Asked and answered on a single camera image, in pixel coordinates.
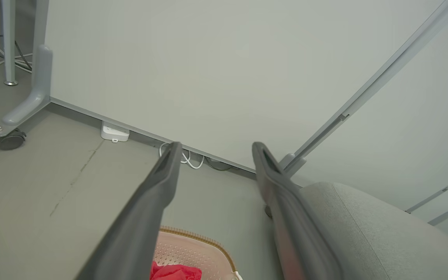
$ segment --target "metal table leg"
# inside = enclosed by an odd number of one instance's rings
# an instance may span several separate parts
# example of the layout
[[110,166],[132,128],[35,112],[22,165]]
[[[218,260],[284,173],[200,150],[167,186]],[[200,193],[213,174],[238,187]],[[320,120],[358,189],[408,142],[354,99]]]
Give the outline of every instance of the metal table leg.
[[5,85],[16,86],[15,80],[15,0],[1,0],[5,40]]

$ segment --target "whiteboard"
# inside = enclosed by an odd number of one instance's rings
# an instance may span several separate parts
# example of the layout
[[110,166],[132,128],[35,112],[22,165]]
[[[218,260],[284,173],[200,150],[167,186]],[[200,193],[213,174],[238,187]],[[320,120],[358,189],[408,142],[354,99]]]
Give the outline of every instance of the whiteboard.
[[51,97],[254,169],[296,151],[441,0],[51,0]]
[[448,24],[292,179],[343,183],[402,210],[448,186]]

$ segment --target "whiteboard stand leg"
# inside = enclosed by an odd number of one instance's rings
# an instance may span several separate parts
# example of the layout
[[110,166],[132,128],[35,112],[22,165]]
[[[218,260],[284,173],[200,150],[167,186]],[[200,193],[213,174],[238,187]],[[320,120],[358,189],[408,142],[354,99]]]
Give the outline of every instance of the whiteboard stand leg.
[[15,0],[1,0],[5,45],[5,85],[16,86],[15,80]]
[[[279,166],[281,166],[281,168],[285,169],[286,166],[293,161],[293,159],[295,158],[295,154],[291,153],[291,154],[287,154],[280,162],[279,162]],[[300,168],[302,168],[302,166],[304,166],[304,164],[307,162],[307,160],[303,157],[300,158],[300,161],[298,161],[297,163],[295,163],[295,165],[293,165],[290,169],[285,171],[285,174],[291,178],[291,176],[293,176],[293,174],[295,174]]]
[[33,71],[35,71],[36,83],[27,99],[0,120],[0,138],[10,135],[17,126],[50,103],[53,52],[47,46],[41,45],[37,48],[35,58],[36,64]]

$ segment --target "laundry basket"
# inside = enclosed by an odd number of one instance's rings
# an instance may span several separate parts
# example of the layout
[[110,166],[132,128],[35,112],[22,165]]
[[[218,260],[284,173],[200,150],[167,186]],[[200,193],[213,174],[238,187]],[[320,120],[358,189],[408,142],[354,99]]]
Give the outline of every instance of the laundry basket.
[[201,269],[201,280],[242,280],[224,248],[201,235],[161,227],[153,260],[159,266],[182,264]]

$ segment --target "red cloth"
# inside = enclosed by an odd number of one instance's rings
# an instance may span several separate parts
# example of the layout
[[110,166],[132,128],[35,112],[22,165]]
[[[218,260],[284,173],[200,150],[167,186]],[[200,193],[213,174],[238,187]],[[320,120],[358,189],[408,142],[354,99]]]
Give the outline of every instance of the red cloth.
[[201,280],[201,270],[182,264],[158,266],[152,262],[150,280]]

